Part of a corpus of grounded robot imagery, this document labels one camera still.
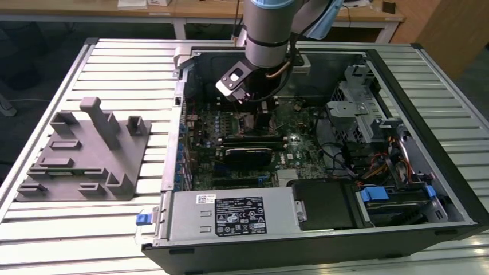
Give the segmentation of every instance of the blue latch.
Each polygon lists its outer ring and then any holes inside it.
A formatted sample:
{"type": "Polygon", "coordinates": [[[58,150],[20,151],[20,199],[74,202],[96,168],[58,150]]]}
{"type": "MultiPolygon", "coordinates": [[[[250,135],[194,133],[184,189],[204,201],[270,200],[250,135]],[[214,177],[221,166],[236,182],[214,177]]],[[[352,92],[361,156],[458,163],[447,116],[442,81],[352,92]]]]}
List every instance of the blue latch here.
{"type": "Polygon", "coordinates": [[[426,185],[425,186],[425,189],[426,189],[426,192],[427,192],[427,195],[430,198],[434,198],[435,197],[435,191],[434,191],[434,188],[431,185],[426,185]]]}
{"type": "Polygon", "coordinates": [[[389,199],[388,192],[381,186],[365,187],[365,189],[360,191],[360,195],[364,202],[389,199]]]}
{"type": "Polygon", "coordinates": [[[153,215],[152,214],[138,214],[136,216],[136,225],[150,225],[153,223],[153,215]]]}

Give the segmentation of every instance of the power supply label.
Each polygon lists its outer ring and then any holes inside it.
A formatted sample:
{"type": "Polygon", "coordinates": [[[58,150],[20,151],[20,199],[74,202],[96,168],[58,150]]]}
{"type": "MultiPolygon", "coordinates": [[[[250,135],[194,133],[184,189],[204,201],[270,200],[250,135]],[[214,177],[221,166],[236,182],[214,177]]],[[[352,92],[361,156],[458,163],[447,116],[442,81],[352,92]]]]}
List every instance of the power supply label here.
{"type": "Polygon", "coordinates": [[[218,237],[266,233],[262,197],[216,199],[218,237]]]}

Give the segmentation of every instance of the floor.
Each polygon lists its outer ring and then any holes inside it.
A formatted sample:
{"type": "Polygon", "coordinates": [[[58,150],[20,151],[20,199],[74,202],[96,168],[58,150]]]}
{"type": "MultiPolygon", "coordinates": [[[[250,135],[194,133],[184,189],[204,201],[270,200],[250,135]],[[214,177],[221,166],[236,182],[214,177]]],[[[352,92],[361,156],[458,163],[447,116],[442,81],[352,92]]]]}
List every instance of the floor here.
{"type": "MultiPolygon", "coordinates": [[[[17,109],[14,117],[0,115],[0,184],[5,178],[33,128],[44,113],[48,102],[65,77],[86,37],[104,38],[174,38],[173,27],[166,24],[96,24],[96,23],[38,23],[45,37],[48,52],[38,56],[36,45],[29,46],[26,56],[40,74],[38,83],[16,91],[0,80],[0,93],[12,101],[17,109]]],[[[232,26],[188,25],[189,39],[229,39],[232,26]]],[[[8,37],[0,33],[0,60],[16,51],[8,37]]],[[[12,71],[6,64],[2,71],[12,71]]],[[[475,107],[489,118],[489,50],[483,50],[465,74],[455,82],[475,107]]]]}

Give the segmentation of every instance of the table leg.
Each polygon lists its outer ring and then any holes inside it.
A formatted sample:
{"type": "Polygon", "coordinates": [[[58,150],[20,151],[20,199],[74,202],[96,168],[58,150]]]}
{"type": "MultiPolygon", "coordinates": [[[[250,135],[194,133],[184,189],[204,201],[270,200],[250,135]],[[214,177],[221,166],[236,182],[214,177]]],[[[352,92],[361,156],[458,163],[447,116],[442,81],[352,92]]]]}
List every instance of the table leg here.
{"type": "Polygon", "coordinates": [[[174,37],[176,37],[176,39],[180,39],[180,40],[186,39],[185,18],[174,18],[173,19],[173,28],[174,28],[174,37]]]}
{"type": "Polygon", "coordinates": [[[0,113],[2,113],[4,116],[14,116],[17,113],[17,110],[13,108],[12,104],[8,102],[8,100],[2,97],[0,94],[0,113]]]}
{"type": "Polygon", "coordinates": [[[396,29],[398,26],[398,22],[386,22],[385,27],[378,34],[376,43],[389,43],[390,38],[394,35],[396,29]]]}

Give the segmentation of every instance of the cardboard box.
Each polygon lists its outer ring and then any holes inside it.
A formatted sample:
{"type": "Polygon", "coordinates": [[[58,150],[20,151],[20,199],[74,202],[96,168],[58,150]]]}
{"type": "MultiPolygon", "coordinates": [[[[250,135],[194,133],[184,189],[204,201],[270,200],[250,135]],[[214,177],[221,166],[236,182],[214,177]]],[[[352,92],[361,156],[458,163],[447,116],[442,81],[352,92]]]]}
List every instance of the cardboard box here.
{"type": "Polygon", "coordinates": [[[170,0],[148,0],[149,5],[168,6],[169,3],[170,3],[170,0]]]}
{"type": "Polygon", "coordinates": [[[144,10],[148,8],[145,0],[118,0],[117,10],[144,10]]]}

